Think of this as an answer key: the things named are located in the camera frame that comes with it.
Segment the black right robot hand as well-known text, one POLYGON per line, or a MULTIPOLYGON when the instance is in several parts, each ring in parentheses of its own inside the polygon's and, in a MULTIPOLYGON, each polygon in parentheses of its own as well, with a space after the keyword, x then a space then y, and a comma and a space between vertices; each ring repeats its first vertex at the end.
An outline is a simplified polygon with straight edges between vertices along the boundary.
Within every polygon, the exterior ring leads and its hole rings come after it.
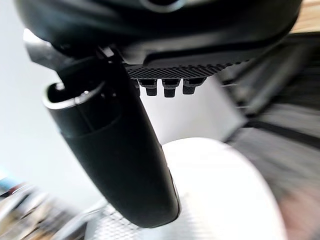
POLYGON ((43 103, 106 200, 156 228, 181 212, 161 144, 140 99, 185 95, 254 58, 295 25, 300 0, 16 0, 30 59, 54 70, 43 103))

